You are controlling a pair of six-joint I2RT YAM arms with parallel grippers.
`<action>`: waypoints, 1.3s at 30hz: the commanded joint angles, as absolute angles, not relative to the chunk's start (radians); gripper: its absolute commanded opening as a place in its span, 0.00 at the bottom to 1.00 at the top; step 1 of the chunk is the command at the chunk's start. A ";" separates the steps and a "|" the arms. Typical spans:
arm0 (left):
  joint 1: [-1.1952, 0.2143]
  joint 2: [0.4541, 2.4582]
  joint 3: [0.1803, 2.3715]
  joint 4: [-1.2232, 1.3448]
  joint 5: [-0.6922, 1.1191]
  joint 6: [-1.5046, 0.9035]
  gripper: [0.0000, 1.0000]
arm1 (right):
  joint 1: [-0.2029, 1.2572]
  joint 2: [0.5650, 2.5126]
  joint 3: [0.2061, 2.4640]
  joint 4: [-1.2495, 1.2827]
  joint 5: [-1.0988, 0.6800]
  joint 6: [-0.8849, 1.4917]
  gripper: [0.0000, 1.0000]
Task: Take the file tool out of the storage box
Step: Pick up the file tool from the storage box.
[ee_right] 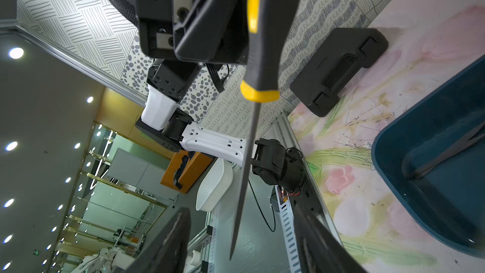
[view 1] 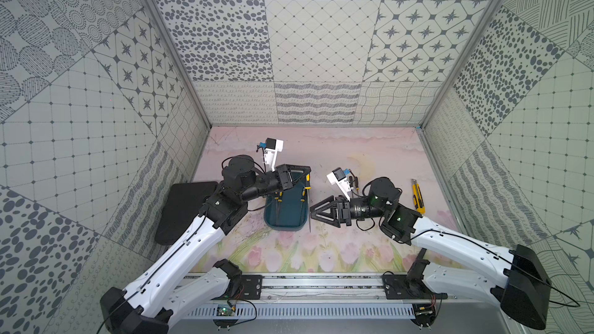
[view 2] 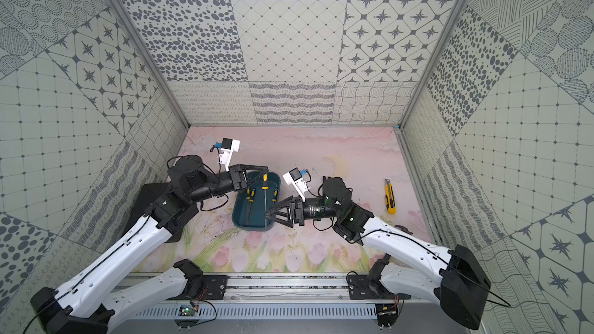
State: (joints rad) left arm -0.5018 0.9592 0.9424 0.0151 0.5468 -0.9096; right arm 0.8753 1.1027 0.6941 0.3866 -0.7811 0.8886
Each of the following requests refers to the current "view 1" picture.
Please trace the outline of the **teal plastic storage box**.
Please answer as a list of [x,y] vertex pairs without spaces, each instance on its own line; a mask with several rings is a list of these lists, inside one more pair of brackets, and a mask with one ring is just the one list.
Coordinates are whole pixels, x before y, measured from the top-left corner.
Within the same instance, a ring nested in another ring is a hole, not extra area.
[[283,192],[279,225],[275,225],[275,195],[267,197],[265,223],[273,230],[297,232],[307,223],[306,204],[301,203],[302,192]]

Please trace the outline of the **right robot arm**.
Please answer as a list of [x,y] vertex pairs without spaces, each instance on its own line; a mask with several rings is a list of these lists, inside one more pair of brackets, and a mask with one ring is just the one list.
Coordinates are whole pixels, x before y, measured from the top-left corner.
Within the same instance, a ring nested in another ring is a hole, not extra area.
[[309,209],[311,219],[340,227],[379,218],[381,232],[398,244],[436,252],[462,264],[461,269],[418,258],[408,272],[436,295],[461,295],[500,308],[521,325],[543,330],[549,313],[552,282],[538,255],[529,247],[514,249],[488,244],[444,227],[417,210],[402,205],[402,190],[387,177],[368,185],[361,196],[330,196]]

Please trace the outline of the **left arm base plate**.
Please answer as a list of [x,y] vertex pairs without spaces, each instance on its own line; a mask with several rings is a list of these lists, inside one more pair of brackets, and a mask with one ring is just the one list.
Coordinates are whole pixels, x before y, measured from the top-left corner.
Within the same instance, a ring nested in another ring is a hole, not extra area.
[[263,284],[262,275],[241,275],[230,280],[229,286],[218,299],[259,300]]

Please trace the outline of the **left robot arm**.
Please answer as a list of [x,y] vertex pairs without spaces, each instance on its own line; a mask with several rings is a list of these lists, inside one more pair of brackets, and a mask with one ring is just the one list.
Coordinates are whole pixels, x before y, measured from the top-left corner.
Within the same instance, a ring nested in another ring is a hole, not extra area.
[[265,172],[250,156],[221,163],[223,179],[202,204],[190,226],[146,272],[124,289],[110,288],[100,300],[100,325],[110,333],[167,333],[196,307],[238,294],[242,272],[223,259],[191,283],[179,283],[213,246],[248,213],[250,201],[306,182],[307,165],[278,165]]

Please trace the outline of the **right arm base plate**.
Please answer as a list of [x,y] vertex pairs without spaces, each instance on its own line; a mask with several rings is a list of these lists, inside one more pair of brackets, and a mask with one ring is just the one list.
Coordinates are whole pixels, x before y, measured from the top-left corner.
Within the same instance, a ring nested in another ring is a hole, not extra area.
[[423,281],[408,279],[406,275],[383,274],[381,279],[387,300],[439,301],[448,298],[446,293],[435,293]]

